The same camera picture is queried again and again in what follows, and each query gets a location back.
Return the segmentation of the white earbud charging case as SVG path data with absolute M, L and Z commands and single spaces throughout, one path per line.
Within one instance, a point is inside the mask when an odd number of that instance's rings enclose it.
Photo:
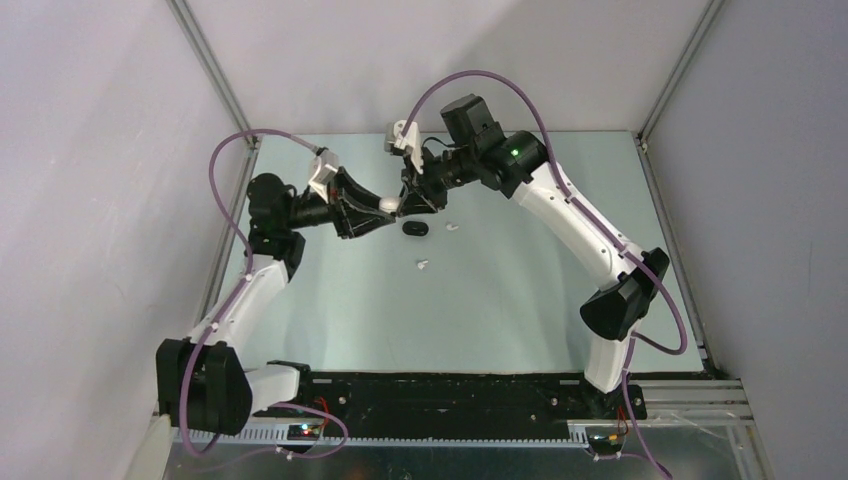
M 378 202 L 378 208 L 380 211 L 395 214 L 401 204 L 401 199 L 399 197 L 383 197 Z

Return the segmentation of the black earbud charging case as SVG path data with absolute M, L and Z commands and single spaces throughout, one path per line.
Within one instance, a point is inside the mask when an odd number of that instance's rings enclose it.
M 425 237 L 429 231 L 428 224 L 423 221 L 406 221 L 402 225 L 402 232 L 411 237 Z

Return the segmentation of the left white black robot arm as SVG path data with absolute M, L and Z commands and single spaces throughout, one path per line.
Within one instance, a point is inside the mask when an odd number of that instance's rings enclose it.
M 240 356 L 270 303 L 299 269 L 307 227 L 329 224 L 342 239 L 361 237 L 395 222 L 399 197 L 381 197 L 343 168 L 316 174 L 303 193 L 275 174 L 252 179 L 246 197 L 249 231 L 244 268 L 230 293 L 182 339 L 164 340 L 156 352 L 159 410 L 173 426 L 236 435 L 249 417 L 280 405 L 304 416 L 316 403 L 303 366 L 270 361 L 247 371 Z

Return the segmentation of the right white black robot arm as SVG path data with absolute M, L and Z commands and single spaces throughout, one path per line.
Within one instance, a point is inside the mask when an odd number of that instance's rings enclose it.
M 610 416 L 622 403 L 618 387 L 630 339 L 659 292 L 668 255 L 644 250 L 618 231 L 550 160 L 538 137 L 506 135 L 482 97 L 453 101 L 441 116 L 452 142 L 439 155 L 424 148 L 416 122 L 388 128 L 385 148 L 405 162 L 396 213 L 435 213 L 446 207 L 448 190 L 478 181 L 539 218 L 596 284 L 579 309 L 591 332 L 581 402 L 593 417 Z

